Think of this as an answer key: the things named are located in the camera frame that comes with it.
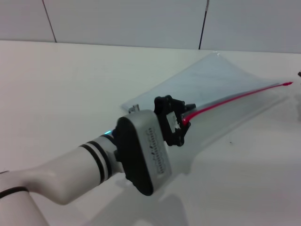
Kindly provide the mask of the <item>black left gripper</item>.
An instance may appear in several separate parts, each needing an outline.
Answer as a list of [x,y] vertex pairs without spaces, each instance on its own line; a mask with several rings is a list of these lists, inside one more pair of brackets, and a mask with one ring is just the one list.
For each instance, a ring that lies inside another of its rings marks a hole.
[[157,97],[154,100],[156,114],[164,141],[168,146],[182,146],[184,137],[191,126],[188,121],[182,121],[182,114],[196,108],[195,104],[185,104],[184,101],[173,99],[170,95]]

